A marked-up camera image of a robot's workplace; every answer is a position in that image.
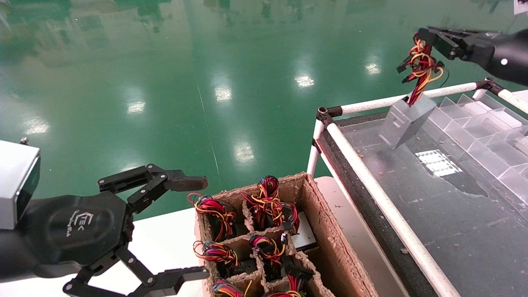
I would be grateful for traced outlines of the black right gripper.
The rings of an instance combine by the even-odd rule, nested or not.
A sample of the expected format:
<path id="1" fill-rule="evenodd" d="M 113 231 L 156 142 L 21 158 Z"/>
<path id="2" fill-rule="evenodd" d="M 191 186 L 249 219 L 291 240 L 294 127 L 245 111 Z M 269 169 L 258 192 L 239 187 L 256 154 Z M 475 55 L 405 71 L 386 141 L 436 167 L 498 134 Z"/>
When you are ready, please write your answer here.
<path id="1" fill-rule="evenodd" d="M 415 35 L 445 58 L 479 65 L 499 79 L 528 85 L 528 30 L 513 34 L 460 28 L 419 28 Z"/>

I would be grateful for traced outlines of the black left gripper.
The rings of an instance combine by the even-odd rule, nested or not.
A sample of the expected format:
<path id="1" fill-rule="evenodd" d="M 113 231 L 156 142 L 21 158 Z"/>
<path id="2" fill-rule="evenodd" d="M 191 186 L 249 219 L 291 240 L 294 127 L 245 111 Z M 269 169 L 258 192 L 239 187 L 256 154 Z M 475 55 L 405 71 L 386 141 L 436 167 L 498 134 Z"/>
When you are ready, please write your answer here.
<path id="1" fill-rule="evenodd" d="M 2 282 L 30 278 L 77 276 L 64 284 L 70 297 L 122 297 L 119 292 L 89 285 L 117 261 L 140 280 L 129 297 L 177 295 L 185 282 L 204 280 L 203 266 L 168 269 L 153 275 L 127 245 L 132 240 L 133 217 L 167 191 L 204 190 L 206 176 L 187 176 L 182 170 L 166 170 L 147 164 L 103 177 L 102 193 L 88 197 L 65 195 L 31 201 L 12 231 L 1 231 L 0 277 Z M 127 203 L 115 194 L 138 189 Z"/>

